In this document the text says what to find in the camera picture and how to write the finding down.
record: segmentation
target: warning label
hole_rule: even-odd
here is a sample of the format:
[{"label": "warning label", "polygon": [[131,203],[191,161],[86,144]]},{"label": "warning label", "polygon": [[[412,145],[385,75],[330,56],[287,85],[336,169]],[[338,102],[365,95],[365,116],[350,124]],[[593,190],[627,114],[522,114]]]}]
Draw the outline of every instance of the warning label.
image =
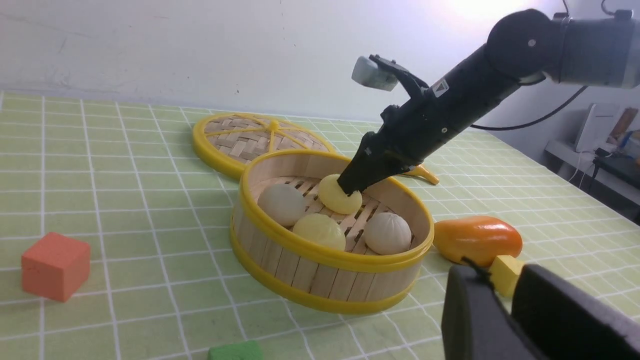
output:
[{"label": "warning label", "polygon": [[449,89],[449,84],[447,84],[447,81],[445,79],[442,79],[435,83],[435,85],[433,85],[431,89],[433,90],[433,95],[435,95],[436,97],[440,97],[442,94],[447,92],[447,90]]}]

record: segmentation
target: yellow steamed bun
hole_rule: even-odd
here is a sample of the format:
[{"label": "yellow steamed bun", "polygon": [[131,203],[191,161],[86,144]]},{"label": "yellow steamed bun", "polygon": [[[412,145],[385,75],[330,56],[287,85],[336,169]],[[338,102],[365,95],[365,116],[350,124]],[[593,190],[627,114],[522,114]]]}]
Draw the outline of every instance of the yellow steamed bun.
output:
[{"label": "yellow steamed bun", "polygon": [[318,198],[329,210],[343,215],[349,215],[362,206],[362,194],[354,192],[351,196],[342,191],[338,185],[339,174],[325,176],[318,184]]},{"label": "yellow steamed bun", "polygon": [[324,214],[309,214],[296,222],[292,232],[318,245],[344,251],[347,245],[338,223]]}]

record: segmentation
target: yellow rim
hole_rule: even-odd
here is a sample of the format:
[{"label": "yellow rim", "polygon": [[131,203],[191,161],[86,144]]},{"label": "yellow rim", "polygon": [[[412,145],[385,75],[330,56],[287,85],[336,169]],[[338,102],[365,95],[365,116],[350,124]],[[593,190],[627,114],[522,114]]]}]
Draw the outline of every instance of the yellow rim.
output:
[{"label": "yellow rim", "polygon": [[[217,150],[215,146],[209,143],[209,141],[207,140],[207,136],[204,133],[204,129],[210,121],[227,117],[229,115],[241,116],[246,119],[256,121],[259,124],[262,124],[267,128],[267,130],[271,131],[271,139],[273,139],[274,133],[276,132],[281,133],[281,131],[277,129],[270,130],[268,126],[265,125],[265,123],[260,119],[258,119],[255,115],[247,114],[247,113],[224,113],[224,114],[213,115],[200,120],[196,124],[196,126],[193,127],[193,149],[196,155],[198,155],[198,157],[205,164],[216,169],[217,171],[229,177],[232,177],[234,179],[240,179],[246,165],[241,163],[240,161],[233,160],[232,158],[228,157],[226,154]],[[304,127],[297,126],[296,124],[293,124],[292,122],[289,122],[286,120],[277,119],[277,118],[269,117],[266,115],[260,115],[260,117],[269,119],[271,121],[276,121],[278,123],[287,124],[288,127],[286,127],[285,129],[295,129],[295,130],[300,130],[300,131],[304,131],[305,133],[311,134],[313,135],[314,138],[316,138],[316,140],[320,141],[327,148],[329,152],[335,152],[335,149],[327,140],[325,140],[322,136],[319,136],[318,134],[314,133],[311,130],[308,130]]]},{"label": "yellow rim", "polygon": [[[258,158],[255,158],[245,168],[245,174],[249,174],[252,171],[253,167],[256,166],[256,164],[266,159],[272,158],[273,156],[295,154],[326,156],[329,158],[343,160],[346,163],[349,162],[349,158],[338,154],[330,154],[327,152],[300,149],[282,150],[269,154],[263,154]],[[424,214],[424,217],[429,222],[429,234],[427,235],[427,238],[414,249],[403,252],[401,254],[384,256],[352,254],[350,252],[329,249],[307,241],[276,223],[272,218],[268,217],[262,209],[260,209],[258,204],[253,200],[251,192],[249,191],[248,180],[245,176],[240,178],[239,205],[242,206],[245,210],[245,216],[249,217],[253,224],[258,227],[266,236],[297,255],[300,255],[311,261],[315,261],[319,264],[355,272],[391,272],[411,266],[424,257],[426,252],[431,247],[431,244],[433,243],[434,223],[433,218],[431,218],[431,214],[429,213],[427,208],[413,192],[411,192],[406,186],[402,185],[402,183],[400,183],[396,179],[388,178],[387,181],[391,181],[395,186],[398,186],[400,189],[406,192],[419,205],[420,210]]]},{"label": "yellow rim", "polygon": [[300,305],[311,307],[312,309],[316,309],[318,311],[324,311],[327,313],[340,313],[340,314],[371,314],[377,313],[379,311],[386,310],[400,301],[402,301],[409,291],[413,288],[415,284],[415,280],[400,293],[388,297],[379,301],[372,302],[347,302],[347,301],[338,301],[332,299],[326,299],[323,297],[319,297],[317,295],[311,295],[309,293],[305,293],[299,289],[296,289],[292,286],[285,284],[284,282],[276,279],[271,274],[267,273],[263,269],[261,269],[258,265],[256,265],[253,260],[249,257],[249,255],[242,249],[236,234],[234,232],[234,219],[231,218],[231,226],[229,228],[230,232],[230,242],[231,248],[238,259],[238,262],[244,267],[244,269],[253,276],[254,279],[258,280],[262,285],[264,285],[269,290],[274,293],[285,297],[293,302],[296,302]]}]

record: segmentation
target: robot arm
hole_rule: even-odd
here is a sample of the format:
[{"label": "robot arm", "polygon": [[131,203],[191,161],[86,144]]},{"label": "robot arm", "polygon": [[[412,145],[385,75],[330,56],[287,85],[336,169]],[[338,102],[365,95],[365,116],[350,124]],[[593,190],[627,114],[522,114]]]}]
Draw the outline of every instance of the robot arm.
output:
[{"label": "robot arm", "polygon": [[352,78],[410,96],[381,113],[378,132],[364,134],[338,179],[346,194],[402,174],[487,114],[521,86],[556,83],[635,88],[640,85],[640,22],[619,10],[610,19],[553,19],[537,10],[512,13],[487,42],[429,87],[378,55],[358,59]]},{"label": "robot arm", "polygon": [[640,326],[539,265],[525,265],[511,314],[478,267],[449,269],[446,360],[640,359]]}]

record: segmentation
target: orange cube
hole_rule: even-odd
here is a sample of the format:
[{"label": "orange cube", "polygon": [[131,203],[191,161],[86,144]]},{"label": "orange cube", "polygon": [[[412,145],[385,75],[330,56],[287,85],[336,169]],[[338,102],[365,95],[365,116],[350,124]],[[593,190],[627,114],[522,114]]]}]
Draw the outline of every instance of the orange cube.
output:
[{"label": "orange cube", "polygon": [[65,302],[89,278],[90,258],[88,243],[46,234],[22,255],[22,289]]}]

